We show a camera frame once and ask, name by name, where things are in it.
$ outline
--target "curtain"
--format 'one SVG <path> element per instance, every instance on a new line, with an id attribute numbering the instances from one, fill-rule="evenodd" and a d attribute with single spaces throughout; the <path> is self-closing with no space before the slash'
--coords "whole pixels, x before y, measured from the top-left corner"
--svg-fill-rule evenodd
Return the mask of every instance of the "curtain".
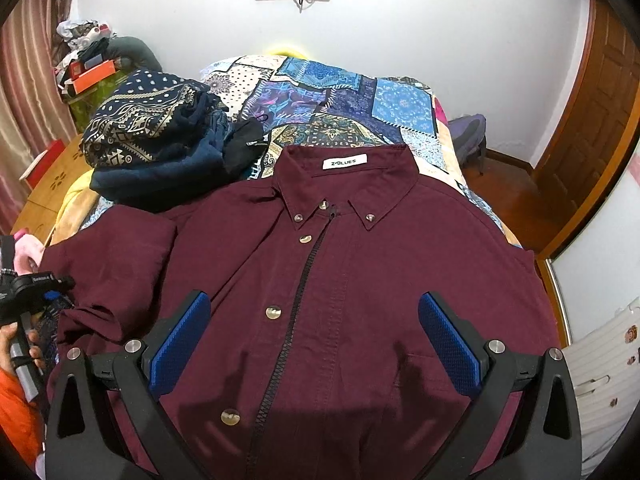
<path id="1" fill-rule="evenodd" d="M 8 233 L 28 189 L 18 180 L 34 156 L 76 128 L 53 73 L 66 54 L 56 33 L 71 0 L 20 0 L 0 30 L 0 232 Z"/>

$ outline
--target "wooden nightstand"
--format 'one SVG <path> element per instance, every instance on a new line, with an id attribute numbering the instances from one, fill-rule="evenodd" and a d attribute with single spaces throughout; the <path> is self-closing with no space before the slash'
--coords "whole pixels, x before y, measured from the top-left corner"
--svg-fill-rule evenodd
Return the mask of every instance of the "wooden nightstand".
<path id="1" fill-rule="evenodd" d="M 82 135 L 75 137 L 31 191 L 15 221 L 12 233 L 28 227 L 43 244 L 49 240 L 66 192 L 83 173 L 91 169 L 80 151 Z"/>

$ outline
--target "white label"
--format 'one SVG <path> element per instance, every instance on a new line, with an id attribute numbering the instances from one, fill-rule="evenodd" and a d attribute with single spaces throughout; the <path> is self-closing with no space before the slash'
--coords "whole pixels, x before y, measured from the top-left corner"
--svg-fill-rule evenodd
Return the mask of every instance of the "white label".
<path id="1" fill-rule="evenodd" d="M 322 163 L 323 170 L 333 170 L 334 168 L 348 168 L 358 164 L 367 163 L 367 154 L 345 156 L 344 158 L 328 158 Z"/>

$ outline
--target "orange sleeve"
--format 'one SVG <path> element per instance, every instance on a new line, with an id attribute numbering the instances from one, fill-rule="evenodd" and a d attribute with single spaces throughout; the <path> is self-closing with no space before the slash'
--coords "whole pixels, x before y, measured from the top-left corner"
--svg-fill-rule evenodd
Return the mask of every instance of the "orange sleeve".
<path id="1" fill-rule="evenodd" d="M 35 467 L 42 452 L 38 410 L 29 405 L 18 379 L 0 368 L 0 426 L 22 459 Z"/>

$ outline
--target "zipper teeth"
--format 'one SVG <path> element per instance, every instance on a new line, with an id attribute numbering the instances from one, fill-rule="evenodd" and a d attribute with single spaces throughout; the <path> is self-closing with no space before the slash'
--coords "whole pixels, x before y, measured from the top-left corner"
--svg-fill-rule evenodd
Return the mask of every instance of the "zipper teeth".
<path id="1" fill-rule="evenodd" d="M 255 417 L 254 432 L 249 443 L 249 454 L 247 456 L 246 473 L 244 475 L 245 480 L 252 480 L 253 478 L 255 478 L 255 469 L 258 463 L 258 448 L 260 446 L 262 435 L 264 434 L 264 427 L 267 421 L 267 416 L 269 415 L 269 411 L 271 409 L 271 406 L 273 405 L 273 401 L 275 400 L 278 386 L 280 386 L 280 380 L 282 379 L 282 375 L 284 373 L 284 367 L 287 363 L 287 358 L 289 357 L 289 351 L 291 350 L 293 342 L 293 330 L 296 326 L 296 319 L 298 318 L 298 311 L 300 310 L 302 295 L 305 291 L 306 280 L 308 280 L 311 266 L 316 259 L 316 254 L 318 254 L 318 250 L 320 248 L 322 240 L 324 239 L 326 229 L 329 227 L 329 223 L 331 223 L 331 220 L 334 217 L 335 215 L 332 213 L 329 222 L 322 230 L 320 236 L 318 237 L 318 240 L 316 240 L 316 243 L 311 249 L 311 252 L 306 259 L 305 267 L 302 269 L 302 275 L 300 276 L 298 289 L 296 290 L 296 295 L 293 299 L 293 307 L 291 309 L 291 315 L 289 317 L 289 324 L 287 325 L 287 332 L 284 336 L 284 342 L 282 343 L 282 348 L 280 349 L 280 353 L 278 354 L 276 365 L 273 369 L 273 372 L 271 373 L 269 384 L 267 384 L 267 389 L 264 392 L 264 397 L 262 398 L 262 402 L 260 403 L 258 414 Z"/>

